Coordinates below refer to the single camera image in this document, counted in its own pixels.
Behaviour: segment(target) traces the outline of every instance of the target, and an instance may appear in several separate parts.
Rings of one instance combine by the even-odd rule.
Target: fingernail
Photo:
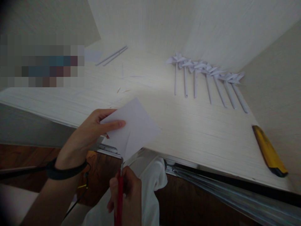
[[[119,127],[124,127],[125,126],[125,121],[119,121]]]
[[[115,187],[117,186],[118,184],[118,180],[116,177],[113,177],[111,180],[110,180],[110,187]]]

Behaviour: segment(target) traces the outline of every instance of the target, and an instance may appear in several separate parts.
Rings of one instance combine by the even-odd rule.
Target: wooden floor
[[[0,169],[43,166],[55,158],[58,152],[59,149],[55,148],[0,145]],[[94,206],[109,188],[109,180],[118,171],[121,161],[93,151],[88,152],[87,161],[92,166],[89,189],[80,203]],[[167,186],[155,192],[160,204],[161,225],[258,225],[189,182],[170,175],[167,177]],[[39,172],[0,182],[40,192],[46,180],[46,173]],[[82,177],[79,186],[85,183],[86,179]],[[79,188],[77,196],[83,191],[84,188]]]

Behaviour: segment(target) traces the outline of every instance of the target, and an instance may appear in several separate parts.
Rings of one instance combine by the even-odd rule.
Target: white table
[[[99,41],[88,49],[102,51],[105,58],[121,47]],[[235,95],[238,109],[233,109],[221,83],[228,105],[224,108],[213,80],[210,85],[214,104],[210,105],[202,74],[198,75],[196,99],[193,76],[188,76],[186,99],[183,71],[179,71],[175,96],[175,67],[164,63],[167,57],[129,48],[105,67],[86,62],[83,88],[9,88],[0,93],[0,102],[77,127],[94,109],[120,108],[138,97],[162,130],[147,148],[293,191],[287,178],[277,177],[265,165],[251,127],[257,124],[253,114],[244,113]]]

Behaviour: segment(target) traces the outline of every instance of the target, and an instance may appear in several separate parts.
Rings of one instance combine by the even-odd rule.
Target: red scissors handle
[[[122,206],[123,206],[123,176],[120,176],[120,170],[118,171],[118,205],[117,205],[117,217],[115,226],[121,226],[122,223]]]

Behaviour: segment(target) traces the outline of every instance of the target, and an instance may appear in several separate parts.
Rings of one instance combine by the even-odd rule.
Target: white straw
[[[185,98],[188,97],[187,94],[187,76],[186,76],[186,67],[184,67],[184,88],[185,88]]]
[[[230,92],[230,89],[229,89],[229,83],[227,81],[224,81],[224,85],[225,85],[226,91],[228,93],[228,96],[230,98],[230,101],[231,101],[231,104],[232,104],[233,108],[237,109],[236,104],[234,102],[234,98],[233,98],[232,93]]]
[[[250,113],[250,111],[249,111],[249,109],[247,107],[247,104],[245,103],[245,100],[242,97],[242,95],[241,95],[238,87],[234,83],[232,83],[232,87],[233,87],[234,92],[236,93],[236,96],[237,96],[237,98],[238,98],[238,100],[239,100],[239,102],[240,102],[240,104],[241,104],[244,112],[247,113],[247,114]]]
[[[209,81],[208,81],[209,77],[210,77],[210,75],[206,74],[206,83],[207,83],[208,95],[209,95],[210,104],[212,105],[211,90],[210,90]]]
[[[222,92],[221,92],[220,87],[219,87],[219,82],[217,80],[217,77],[213,76],[213,79],[214,79],[215,85],[217,87],[217,91],[219,92],[219,96],[220,96],[220,98],[221,98],[221,100],[223,102],[223,105],[224,105],[225,108],[227,108],[225,100],[224,100],[224,97],[223,97]]]
[[[177,67],[178,67],[178,63],[176,63],[176,73],[175,73],[175,95],[177,94]]]
[[[194,98],[197,97],[197,90],[198,90],[198,76],[196,70],[194,70]]]

